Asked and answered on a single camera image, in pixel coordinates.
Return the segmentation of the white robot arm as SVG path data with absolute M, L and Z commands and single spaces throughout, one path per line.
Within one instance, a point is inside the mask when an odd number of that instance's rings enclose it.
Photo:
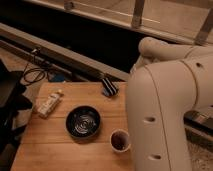
M 213 105 L 213 46 L 143 38 L 126 86 L 135 171 L 192 171 L 184 114 Z

